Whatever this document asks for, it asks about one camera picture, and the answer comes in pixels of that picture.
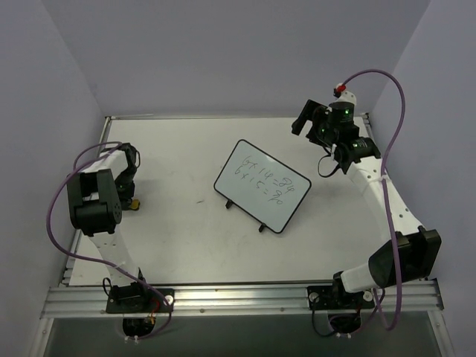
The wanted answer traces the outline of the yellow whiteboard eraser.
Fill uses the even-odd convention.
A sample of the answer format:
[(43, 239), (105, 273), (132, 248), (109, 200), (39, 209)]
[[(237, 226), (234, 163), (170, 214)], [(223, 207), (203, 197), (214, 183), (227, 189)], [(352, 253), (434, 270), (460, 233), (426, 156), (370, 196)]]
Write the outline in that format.
[(133, 199), (129, 204), (129, 210), (133, 210), (133, 211), (139, 210), (140, 206), (141, 206), (140, 201), (138, 199)]

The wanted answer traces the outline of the small black-framed whiteboard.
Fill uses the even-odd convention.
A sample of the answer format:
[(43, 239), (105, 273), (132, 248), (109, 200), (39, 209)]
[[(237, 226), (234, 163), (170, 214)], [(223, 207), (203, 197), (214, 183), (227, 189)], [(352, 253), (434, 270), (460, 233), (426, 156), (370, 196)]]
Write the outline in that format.
[(312, 187), (298, 171), (240, 139), (213, 184), (227, 199), (268, 229), (281, 234)]

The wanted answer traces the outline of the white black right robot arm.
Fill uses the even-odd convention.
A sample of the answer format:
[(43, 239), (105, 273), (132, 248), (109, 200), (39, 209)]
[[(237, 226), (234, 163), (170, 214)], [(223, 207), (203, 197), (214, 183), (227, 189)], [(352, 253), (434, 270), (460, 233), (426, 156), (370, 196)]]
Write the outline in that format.
[(349, 306), (364, 290), (427, 278), (442, 242), (437, 230), (425, 228), (410, 212), (384, 172), (382, 154), (371, 138), (360, 134), (353, 114), (353, 103), (325, 106), (308, 100), (292, 124), (292, 133), (299, 135), (311, 122), (306, 138), (323, 147), (358, 188), (382, 235), (382, 246), (366, 263), (335, 274), (330, 297), (341, 307)]

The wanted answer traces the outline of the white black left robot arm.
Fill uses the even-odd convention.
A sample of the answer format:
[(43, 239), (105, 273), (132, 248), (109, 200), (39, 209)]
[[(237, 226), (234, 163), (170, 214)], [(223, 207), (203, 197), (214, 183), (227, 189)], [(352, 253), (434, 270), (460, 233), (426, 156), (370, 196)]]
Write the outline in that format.
[(107, 262), (109, 299), (124, 303), (133, 312), (149, 306), (150, 293), (139, 283), (143, 280), (138, 265), (130, 256), (119, 224), (125, 210), (138, 210), (134, 198), (134, 177), (140, 166), (140, 154), (130, 143), (117, 142), (116, 149), (104, 149), (98, 160), (78, 170), (67, 183), (71, 223), (87, 236)]

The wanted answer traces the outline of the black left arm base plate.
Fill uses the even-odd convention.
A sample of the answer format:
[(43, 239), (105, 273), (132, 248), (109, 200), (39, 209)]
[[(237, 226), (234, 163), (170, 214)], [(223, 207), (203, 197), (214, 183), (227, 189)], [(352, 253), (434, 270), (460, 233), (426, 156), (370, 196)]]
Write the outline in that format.
[(168, 299), (170, 307), (156, 293), (140, 284), (113, 286), (107, 298), (106, 313), (135, 314), (172, 311), (175, 291), (173, 289), (159, 289), (158, 291)]

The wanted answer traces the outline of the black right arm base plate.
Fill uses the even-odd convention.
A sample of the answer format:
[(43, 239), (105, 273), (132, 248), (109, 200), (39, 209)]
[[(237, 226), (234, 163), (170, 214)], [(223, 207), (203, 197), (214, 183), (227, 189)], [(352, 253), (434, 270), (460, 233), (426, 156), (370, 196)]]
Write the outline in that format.
[(375, 306), (372, 297), (364, 299), (363, 292), (347, 293), (331, 285), (307, 286), (306, 293), (309, 308), (316, 311), (371, 309)]

